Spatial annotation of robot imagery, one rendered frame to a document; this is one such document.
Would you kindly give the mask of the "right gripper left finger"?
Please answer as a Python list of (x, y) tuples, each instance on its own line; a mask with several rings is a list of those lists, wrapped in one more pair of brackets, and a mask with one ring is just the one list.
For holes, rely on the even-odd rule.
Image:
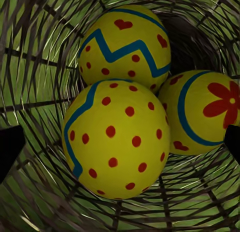
[(0, 129), (0, 184), (15, 165), (27, 139), (21, 125)]

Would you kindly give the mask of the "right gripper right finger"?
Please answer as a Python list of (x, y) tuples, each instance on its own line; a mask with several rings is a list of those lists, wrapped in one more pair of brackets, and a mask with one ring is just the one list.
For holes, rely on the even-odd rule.
[(240, 165), (240, 127), (229, 125), (226, 134), (224, 143), (231, 152), (231, 156), (235, 158), (237, 163)]

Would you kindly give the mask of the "easter egg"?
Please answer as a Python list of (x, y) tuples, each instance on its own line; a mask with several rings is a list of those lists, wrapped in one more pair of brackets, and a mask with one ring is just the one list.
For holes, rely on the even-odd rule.
[(221, 147), (228, 126), (240, 127), (240, 85), (214, 69), (171, 75), (155, 96), (170, 124), (169, 153), (179, 158)]
[(168, 80), (171, 48), (159, 17), (142, 5), (121, 5), (97, 18), (79, 42), (78, 67), (90, 86), (122, 78), (155, 94)]
[(155, 94), (138, 82), (111, 78), (87, 86), (70, 102), (62, 151), (78, 181), (98, 197), (129, 200), (162, 174), (171, 130)]

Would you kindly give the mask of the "wicker basket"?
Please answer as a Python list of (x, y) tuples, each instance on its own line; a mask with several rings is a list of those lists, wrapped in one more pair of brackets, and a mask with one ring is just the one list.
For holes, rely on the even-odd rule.
[[(7, 215), (8, 219), (10, 221), (9, 222), (5, 218), (0, 216), (0, 232), (5, 232), (3, 225), (11, 232), (21, 232), (21, 230), (18, 228), (18, 226), (15, 224), (14, 220), (12, 219), (12, 217), (6, 210), (5, 206), (10, 208), (20, 218), (22, 218), (25, 222), (27, 222), (30, 226), (32, 226), (36, 230), (36, 232), (71, 232), (69, 229), (60, 227), (56, 223), (59, 219), (68, 223), (71, 227), (73, 227), (76, 230), (76, 232), (117, 232), (119, 221), (122, 221), (127, 224), (138, 227), (138, 229), (128, 229), (128, 230), (122, 230), (119, 232), (174, 232), (174, 231), (182, 232), (184, 230), (201, 230), (200, 232), (215, 232), (218, 229), (227, 228), (227, 227), (230, 228), (230, 232), (240, 232), (240, 227), (239, 228), (236, 227), (236, 223), (238, 223), (240, 221), (240, 213), (237, 215), (234, 215), (232, 217), (229, 216), (229, 214), (231, 214), (236, 208), (240, 207), (240, 201), (238, 202), (238, 204), (236, 204), (228, 209), (224, 209), (224, 207), (223, 207), (224, 203), (227, 203), (230, 200), (240, 196), (240, 186), (234, 193), (223, 197), (230, 190), (230, 189), (227, 189), (224, 192), (224, 194), (218, 199), (213, 191), (216, 188), (219, 189), (227, 181), (229, 181), (237, 176), (240, 176), (240, 173), (238, 173), (238, 174), (230, 177), (240, 165), (237, 164), (234, 168), (232, 168), (230, 174), (226, 177), (225, 180), (215, 183), (222, 175), (227, 173), (226, 170), (236, 160), (235, 158), (233, 158), (233, 160), (226, 166), (225, 170), (221, 174), (219, 174), (218, 176), (216, 176), (214, 178), (209, 179), (216, 171), (219, 170), (219, 167), (226, 160), (228, 160), (232, 155), (230, 150), (225, 145), (225, 143), (222, 144), (214, 154), (212, 154), (210, 156), (205, 156), (203, 159), (201, 159), (199, 161), (195, 161), (195, 162), (193, 161), (193, 163), (190, 162), (190, 165), (180, 169), (179, 171), (177, 171), (175, 173), (160, 174), (160, 176), (158, 177), (160, 185), (155, 185), (155, 184), (152, 185), (152, 187), (157, 187), (157, 189), (149, 188), (143, 192), (144, 196), (130, 198), (130, 200), (136, 201), (140, 204), (134, 204), (134, 203), (131, 203), (128, 201), (124, 201), (122, 199), (115, 199), (115, 200), (112, 199), (111, 201), (113, 203), (108, 202), (108, 201), (103, 201), (102, 199), (100, 199), (98, 197), (97, 194), (95, 194), (95, 193), (91, 192), (89, 189), (87, 189), (77, 179), (75, 174), (71, 171), (71, 169), (68, 165), (67, 159), (65, 157), (65, 154), (62, 150), (63, 149), (62, 137), (60, 136), (60, 134), (57, 131), (57, 129), (55, 128), (55, 126), (52, 124), (52, 122), (50, 121), (50, 119), (47, 116), (48, 120), (50, 121), (50, 123), (52, 124), (52, 126), (55, 130), (55, 133), (59, 137), (59, 139), (57, 141), (54, 140), (52, 143), (51, 140), (49, 139), (49, 137), (47, 136), (44, 126), (42, 124), (42, 116), (38, 112), (38, 116), (39, 116), (39, 120), (40, 120), (40, 124), (39, 124), (39, 122), (36, 120), (36, 118), (31, 113), (30, 110), (31, 110), (31, 108), (38, 107), (38, 106), (48, 106), (48, 105), (54, 106), (54, 109), (55, 109), (56, 115), (57, 115), (57, 120), (55, 119), (55, 122), (58, 125), (60, 131), (62, 132), (60, 118), (59, 118), (60, 115), (58, 112), (57, 104), (60, 104), (60, 111), (62, 113), (62, 118), (64, 119), (65, 114), (64, 114), (64, 111), (62, 111), (63, 108), (64, 107), (67, 108), (68, 106), (70, 106), (70, 102), (72, 102), (80, 92), (82, 92), (86, 87), (88, 87), (88, 84), (85, 82), (85, 80), (83, 79), (83, 77), (81, 75), (79, 64), (77, 64), (77, 67), (75, 67), (75, 63), (77, 63), (76, 62), (77, 53), (79, 53), (80, 44), (78, 44), (77, 53), (75, 55), (76, 60), (74, 63), (74, 67), (66, 66), (65, 62), (67, 62), (67, 57), (69, 54), (68, 52), (78, 37), (80, 39), (84, 38), (85, 32), (89, 29), (89, 26), (96, 19), (99, 19), (100, 17), (102, 17), (108, 11), (113, 10), (115, 8), (116, 4), (121, 3), (125, 0), (121, 0), (121, 1), (114, 2), (111, 4), (107, 4), (107, 5), (105, 5), (105, 1), (103, 1), (103, 0), (86, 0), (85, 3), (83, 3), (82, 5), (78, 5), (77, 8), (75, 9), (75, 11), (72, 14), (70, 14), (67, 18), (65, 18), (66, 14), (72, 7), (74, 7), (78, 2), (80, 2), (80, 3), (82, 2), (82, 0), (78, 0), (76, 3), (74, 3), (75, 0), (73, 0), (71, 5), (68, 7), (68, 9), (63, 11), (65, 5), (69, 1), (70, 0), (64, 0), (63, 3), (59, 7), (54, 9), (58, 0), (55, 0), (55, 2), (50, 6), (47, 4), (49, 2), (49, 0), (17, 0), (15, 9), (14, 9), (10, 19), (8, 19), (9, 10), (10, 10), (10, 0), (5, 0), (2, 4), (2, 7), (0, 7), (0, 14), (2, 14), (2, 12), (4, 11), (2, 28), (1, 28), (1, 36), (0, 36), (0, 68), (3, 65), (4, 54), (7, 54), (3, 88), (5, 86), (5, 81), (6, 81), (6, 77), (7, 77), (10, 95), (11, 95), (12, 104), (13, 104), (11, 106), (5, 105), (3, 89), (1, 86), (0, 93), (1, 93), (1, 99), (2, 99), (3, 106), (0, 107), (0, 116), (5, 121), (7, 127), (12, 128), (13, 126), (11, 125), (11, 123), (9, 122), (9, 120), (7, 118), (7, 113), (13, 112), (15, 115), (16, 121), (17, 121), (17, 125), (20, 126), (21, 124), (18, 120), (17, 113), (16, 113), (16, 111), (19, 111), (23, 120), (27, 124), (29, 131), (32, 132), (32, 134), (34, 135), (35, 139), (37, 140), (38, 144), (40, 145), (40, 147), (42, 149), (40, 152), (36, 152), (32, 143), (30, 142), (28, 137), (25, 135), (27, 142), (29, 143), (29, 145), (31, 146), (31, 148), (34, 151), (34, 155), (32, 155), (30, 153), (29, 149), (25, 145), (22, 151), (25, 154), (26, 160), (22, 161), (20, 159), (20, 157), (18, 156), (16, 159), (15, 165), (13, 165), (11, 167), (11, 169), (9, 170), (8, 174), (6, 175), (5, 179), (2, 182), (2, 184), (8, 190), (8, 192), (11, 194), (11, 196), (14, 198), (14, 200), (17, 202), (17, 204), (23, 210), (25, 215), (23, 213), (21, 213), (19, 210), (17, 210), (10, 203), (8, 203), (6, 200), (4, 200), (2, 197), (0, 197), (0, 208), (3, 209), (3, 211), (5, 212), (5, 214)], [(70, 21), (71, 21), (72, 17), (75, 14), (77, 14), (78, 12), (82, 11), (83, 8), (86, 7), (91, 2), (92, 2), (92, 4), (89, 7), (89, 9), (87, 10), (87, 12), (86, 12), (85, 16), (82, 18), (82, 20), (76, 26), (71, 25)], [(98, 2), (100, 3), (100, 7), (98, 7), (96, 10), (94, 10)], [(239, 64), (240, 64), (240, 57), (238, 56), (238, 54), (235, 50), (235, 47), (234, 47), (234, 43), (235, 43), (238, 50), (240, 51), (240, 46), (238, 43), (238, 41), (240, 41), (240, 26), (237, 26), (236, 24), (234, 24), (232, 22), (232, 20), (225, 13), (225, 11), (224, 11), (225, 9), (222, 8), (220, 5), (221, 3), (224, 3), (225, 5), (227, 5), (230, 8), (230, 10), (232, 11), (233, 16), (237, 20), (238, 24), (240, 25), (240, 1), (234, 0), (234, 2), (236, 5), (236, 8), (233, 6), (231, 0), (218, 0), (211, 8), (206, 3), (204, 3), (203, 1), (200, 1), (200, 0), (133, 0), (128, 4), (146, 5), (147, 3), (152, 3), (152, 4), (161, 5), (161, 7), (151, 8), (150, 10), (158, 16), (158, 18), (161, 20), (161, 22), (163, 24), (166, 24), (165, 30), (167, 32), (172, 33), (173, 35), (175, 35), (177, 37), (177, 38), (174, 38), (174, 37), (168, 35), (171, 46), (174, 49), (176, 49), (178, 52), (180, 52), (180, 54), (182, 55), (182, 57), (184, 59), (184, 60), (182, 59), (182, 61), (186, 64), (186, 66), (180, 61), (181, 65), (183, 66), (182, 70), (184, 72), (187, 72), (188, 70), (192, 71), (195, 69), (202, 70), (200, 60), (202, 60), (202, 61), (204, 60), (203, 61), (203, 63), (204, 63), (203, 69), (209, 70), (207, 61), (205, 60), (205, 58), (208, 57), (211, 71), (214, 69), (216, 72), (227, 75), (231, 79), (236, 80), (237, 83), (240, 85), (240, 73), (238, 73), (238, 66), (237, 66), (237, 62), (239, 62)], [(20, 20), (16, 24), (17, 15), (24, 3), (25, 3), (24, 12), (23, 12)], [(31, 18), (34, 4), (35, 4), (35, 12), (34, 12), (33, 17)], [(178, 4), (190, 6), (192, 9), (179, 6)], [(170, 7), (171, 9), (170, 10), (161, 10), (164, 6)], [(237, 38), (234, 38), (235, 36), (233, 36), (233, 34), (232, 34), (233, 32), (229, 29), (229, 27), (226, 23), (224, 25), (217, 18), (215, 18), (213, 11), (215, 11), (215, 9), (218, 6), (220, 6), (222, 8), (227, 19), (224, 18), (223, 16), (221, 16), (219, 13), (217, 13), (217, 14), (220, 15), (222, 17), (222, 19), (225, 19), (226, 21), (228, 21), (230, 23)], [(103, 8), (102, 13), (97, 15), (97, 13), (99, 12), (99, 10), (101, 8)], [(38, 17), (43, 10), (45, 10), (45, 13), (43, 14), (42, 21), (40, 23), (40, 26), (39, 26), (39, 29), (38, 29), (38, 32), (36, 35)], [(179, 10), (184, 10), (193, 19), (195, 19), (198, 22), (198, 24), (195, 24), (194, 21), (190, 20), (189, 17), (183, 15), (182, 12), (179, 12)], [(94, 12), (96, 12), (96, 13), (93, 16), (93, 18), (90, 21), (88, 21), (89, 17)], [(194, 15), (192, 15), (189, 12), (199, 13), (199, 14), (203, 15), (203, 17), (199, 20), (197, 17), (195, 17)], [(51, 16), (53, 16), (53, 20), (49, 26)], [(48, 19), (48, 22), (47, 22), (45, 36), (44, 36), (42, 42), (40, 42), (43, 26), (44, 26), (45, 22), (47, 21), (47, 19)], [(211, 29), (207, 25), (207, 23), (205, 21), (206, 19), (209, 20), (209, 22), (211, 23), (214, 30)], [(11, 27), (9, 47), (6, 47), (7, 30), (9, 29), (11, 24), (12, 24), (12, 27)], [(53, 33), (50, 36), (50, 38), (54, 35), (54, 32), (60, 25), (58, 37), (54, 43), (55, 48), (57, 47), (58, 40), (59, 40), (60, 36), (62, 35), (62, 33), (64, 32), (64, 30), (66, 28), (70, 28), (70, 30), (72, 30), (72, 32), (68, 35), (68, 37), (62, 42), (62, 44), (60, 46), (60, 52), (59, 52), (59, 57), (58, 57), (57, 62), (53, 62), (53, 61), (49, 60), (50, 53), (52, 51), (52, 46), (50, 47), (47, 59), (42, 58), (43, 51), (49, 42), (48, 36), (50, 34), (50, 31), (51, 31), (53, 25), (55, 25), (55, 28), (54, 28)], [(202, 25), (203, 28), (209, 33), (210, 37), (198, 27), (200, 25)], [(230, 38), (226, 35), (226, 33), (223, 31), (223, 29), (221, 28), (220, 25), (222, 25), (223, 27), (228, 29), (228, 31), (230, 32), (230, 34), (232, 36), (232, 40), (230, 40)], [(22, 31), (21, 31), (20, 43), (19, 43), (17, 49), (15, 50), (15, 49), (13, 49), (14, 40), (15, 40), (18, 32), (20, 31), (21, 27), (22, 27)], [(220, 34), (218, 34), (215, 27), (217, 27), (222, 32), (223, 38), (221, 37)], [(27, 53), (24, 53), (25, 41), (26, 41), (26, 37), (27, 37), (27, 34), (29, 31), (30, 31), (30, 38), (29, 38), (29, 44), (28, 44), (28, 51), (27, 51)], [(36, 38), (38, 38), (37, 51), (36, 51), (35, 55), (33, 55), (34, 42), (35, 42)], [(193, 45), (186, 39), (191, 39), (195, 43), (195, 45), (199, 48), (199, 50), (202, 53), (204, 53), (204, 55), (203, 56), (200, 55), (199, 52), (193, 47)], [(176, 54), (173, 53), (172, 51), (171, 51), (171, 54), (173, 56), (176, 56)], [(24, 71), (24, 77), (23, 77), (20, 104), (15, 104), (15, 97), (13, 96), (13, 86), (12, 86), (11, 73), (10, 73), (11, 56), (18, 57), (15, 93), (17, 90), (18, 82), (19, 82), (19, 73), (20, 73), (20, 68), (21, 68), (21, 62), (22, 62), (22, 59), (25, 59), (25, 65), (24, 65), (25, 71)], [(33, 69), (32, 69), (30, 84), (27, 89), (28, 92), (27, 92), (26, 103), (23, 103), (22, 97), (24, 94), (25, 84), (27, 82), (27, 76), (28, 76), (28, 71), (29, 71), (29, 66), (30, 66), (31, 61), (34, 61), (34, 65), (33, 65)], [(30, 103), (29, 94), (30, 94), (32, 82), (33, 82), (33, 89), (34, 89), (34, 94), (35, 94), (35, 98), (36, 98), (36, 75), (35, 74), (36, 74), (36, 69), (39, 67), (38, 63), (40, 63), (40, 64), (43, 63), (43, 64), (46, 64), (47, 66), (50, 65), (50, 66), (56, 67), (53, 91), (52, 91), (52, 95), (51, 95), (51, 101)], [(235, 75), (232, 75), (233, 69), (232, 69), (231, 63), (233, 65)], [(61, 88), (64, 68), (70, 69), (70, 76), (71, 76), (70, 82), (68, 79), (69, 84), (67, 82), (65, 94), (63, 94), (63, 89)], [(173, 67), (170, 67), (170, 68), (173, 70), (173, 75), (177, 75), (180, 73), (177, 68), (176, 69), (174, 69)], [(58, 76), (59, 76), (60, 71), (61, 71), (61, 78), (60, 78), (60, 85), (59, 85)], [(72, 93), (71, 93), (71, 86), (73, 86)], [(57, 88), (57, 100), (55, 97), (56, 88)], [(32, 129), (31, 125), (27, 121), (26, 116), (22, 113), (21, 110), (25, 110), (27, 112), (27, 114), (29, 115), (29, 117), (31, 118), (31, 120), (34, 123), (35, 128), (42, 135), (43, 139), (45, 140), (45, 144), (46, 144), (45, 148), (44, 148), (43, 144), (41, 143), (40, 139), (38, 138), (38, 136), (36, 135), (36, 133), (34, 132), (34, 130)], [(229, 152), (229, 155), (225, 159), (218, 161), (218, 159), (227, 151)], [(51, 164), (53, 165), (56, 172), (54, 172), (50, 167), (48, 167), (46, 164), (44, 164), (44, 162), (42, 161), (42, 159), (39, 156), (42, 153), (44, 153), (45, 157), (51, 162)], [(60, 166), (58, 166), (55, 162), (53, 162), (48, 153), (52, 154), (56, 159), (58, 159), (68, 170), (69, 174), (65, 170), (63, 170)], [(168, 160), (166, 162), (166, 164), (170, 164), (171, 162), (174, 162), (172, 164), (172, 165), (174, 165), (177, 162), (180, 162), (180, 165), (182, 165), (182, 164), (185, 164), (185, 163), (191, 161), (194, 158), (198, 158), (200, 155), (195, 155), (195, 156), (191, 156), (191, 157), (186, 156), (186, 157), (178, 158), (175, 160)], [(215, 156), (214, 160), (211, 162), (211, 164), (208, 167), (197, 170), (199, 167), (203, 167), (207, 162), (211, 161), (211, 159), (209, 159), (206, 163), (204, 163), (204, 161), (206, 161), (207, 158), (214, 157), (214, 156)], [(176, 157), (176, 155), (169, 153), (168, 159), (173, 158), (173, 157)], [(39, 162), (41, 162), (43, 164), (43, 166), (46, 168), (47, 172), (50, 174), (52, 179), (57, 184), (57, 188), (64, 194), (65, 198), (62, 198), (61, 196), (56, 194), (56, 192), (52, 188), (51, 184), (49, 183), (48, 179), (46, 178), (45, 174), (43, 173), (42, 169), (40, 168), (39, 164), (36, 162), (35, 158), (37, 158), (39, 160)], [(181, 164), (181, 162), (182, 162), (182, 164)], [(34, 179), (32, 179), (31, 175), (29, 174), (28, 170), (25, 167), (25, 164), (29, 164), (29, 163), (31, 163), (33, 169), (38, 174), (43, 185), (40, 184), (39, 182), (35, 181)], [(177, 166), (180, 166), (180, 165), (177, 165)], [(208, 174), (207, 176), (204, 176), (209, 170), (211, 170), (215, 167), (216, 167), (216, 169), (214, 172)], [(39, 192), (39, 197), (48, 205), (48, 207), (52, 211), (52, 213), (53, 213), (52, 218), (49, 218), (42, 213), (38, 203), (36, 202), (35, 198), (33, 197), (32, 193), (30, 192), (31, 189), (25, 184), (25, 182), (21, 179), (21, 177), (19, 176), (19, 174), (17, 172), (18, 170), (21, 171), (20, 168), (23, 169), (23, 171), (25, 172), (24, 175), (32, 182), (32, 184), (34, 185), (36, 190)], [(68, 176), (74, 182), (74, 186), (71, 185), (68, 181), (66, 181), (63, 178), (63, 176), (61, 175), (61, 173), (59, 172), (58, 169), (60, 169), (66, 176)], [(57, 177), (59, 177), (63, 181), (63, 183), (69, 190), (69, 194), (66, 194), (62, 190), (62, 188), (59, 186), (59, 184), (56, 182), (56, 180), (53, 178), (53, 176), (51, 175), (51, 173), (49, 171), (53, 172)], [(166, 179), (165, 178), (162, 179), (161, 176), (164, 177), (164, 175), (168, 175), (167, 177), (171, 177), (171, 176), (177, 175), (177, 174), (180, 174), (180, 175), (174, 179), (181, 179), (180, 181), (172, 183), (172, 184), (164, 184), (163, 183), (164, 182), (163, 180), (166, 180)], [(19, 188), (25, 195), (28, 202), (26, 202), (24, 199), (22, 199), (20, 196), (18, 196), (17, 194), (15, 194), (13, 192), (10, 185), (6, 181), (6, 179), (9, 178), (10, 176), (12, 176), (14, 178), (14, 180), (18, 184)], [(195, 179), (195, 178), (199, 178), (199, 180), (190, 182), (190, 183), (201, 182), (201, 184), (198, 186), (195, 186), (193, 188), (184, 188), (184, 187), (182, 187), (182, 188), (165, 188), (165, 186), (167, 186), (167, 185), (173, 186), (178, 183), (182, 183), (182, 181), (184, 181), (184, 180)], [(173, 181), (174, 179), (169, 179), (169, 181)], [(94, 198), (85, 196), (82, 192), (79, 191), (79, 188), (84, 189), (85, 191), (87, 191), (88, 193), (93, 195)], [(45, 198), (42, 196), (39, 189), (41, 189), (43, 192), (45, 192), (47, 195), (49, 195), (54, 200), (58, 209), (56, 209), (54, 206), (52, 206), (50, 203), (48, 203), (45, 200)], [(189, 193), (194, 190), (200, 190), (200, 191), (198, 191), (196, 193)], [(171, 192), (184, 191), (184, 192), (182, 192), (180, 194), (169, 195), (168, 191), (171, 191)], [(148, 195), (146, 193), (155, 193), (157, 195)], [(183, 200), (172, 200), (174, 198), (183, 197), (183, 196), (188, 196), (188, 197)], [(208, 197), (210, 197), (210, 199), (193, 199), (198, 196), (208, 196)], [(83, 206), (79, 202), (77, 202), (75, 199), (73, 199), (73, 197), (89, 201), (94, 206), (96, 206), (99, 210)], [(150, 202), (145, 199), (161, 199), (162, 201)], [(42, 229), (41, 227), (39, 227), (37, 224), (34, 223), (34, 221), (32, 220), (32, 218), (30, 217), (30, 215), (28, 214), (28, 212), (26, 211), (26, 209), (24, 208), (24, 206), (22, 205), (22, 203), (20, 201), (24, 202), (29, 208), (31, 208), (38, 215), (38, 217), (44, 224), (44, 229)], [(200, 201), (200, 202), (212, 202), (212, 203), (204, 206), (203, 208), (200, 208), (198, 211), (196, 211), (188, 216), (185, 216), (185, 217), (171, 217), (170, 216), (170, 212), (172, 212), (172, 211), (189, 211), (190, 209), (170, 209), (173, 206), (176, 206), (181, 203), (187, 203), (188, 201), (191, 201), (191, 202), (193, 202), (193, 201), (199, 202)], [(76, 204), (80, 208), (82, 208), (86, 213), (88, 213), (90, 215), (90, 217), (80, 213), (77, 209), (75, 209), (70, 204), (71, 202), (73, 202), (74, 204)], [(112, 210), (115, 211), (115, 214), (108, 213), (102, 207), (100, 207), (98, 204), (111, 208)], [(161, 206), (163, 206), (164, 209), (163, 210), (152, 210), (152, 211), (134, 211), (132, 209), (127, 209), (126, 207), (122, 207), (123, 205), (127, 205), (127, 204), (130, 204), (130, 206), (138, 206), (138, 207), (142, 207), (142, 206), (161, 207)], [(219, 210), (218, 214), (195, 216), (196, 214), (199, 214), (206, 210), (212, 209), (214, 207), (216, 207)], [(103, 214), (105, 216), (109, 216), (110, 218), (113, 219), (112, 225), (107, 224), (105, 221), (100, 219), (98, 216), (93, 214), (91, 211)], [(164, 213), (165, 217), (150, 217), (147, 215), (147, 214), (157, 214), (157, 213)], [(82, 224), (73, 222), (70, 218), (68, 218), (64, 214), (75, 216), (80, 221), (82, 221)], [(138, 216), (142, 216), (142, 217), (141, 218), (131, 218), (131, 219), (122, 217), (122, 216), (132, 216), (132, 215), (138, 215)], [(223, 217), (223, 221), (220, 221), (214, 225), (202, 225), (204, 223), (216, 220), (220, 217)], [(173, 222), (195, 220), (195, 219), (202, 219), (202, 218), (207, 218), (207, 219), (203, 220), (193, 226), (173, 227)], [(107, 229), (99, 228), (99, 227), (95, 226), (92, 222), (104, 225), (107, 227)], [(166, 223), (166, 227), (156, 228), (156, 227), (144, 224), (144, 223), (161, 223), (161, 222)]]

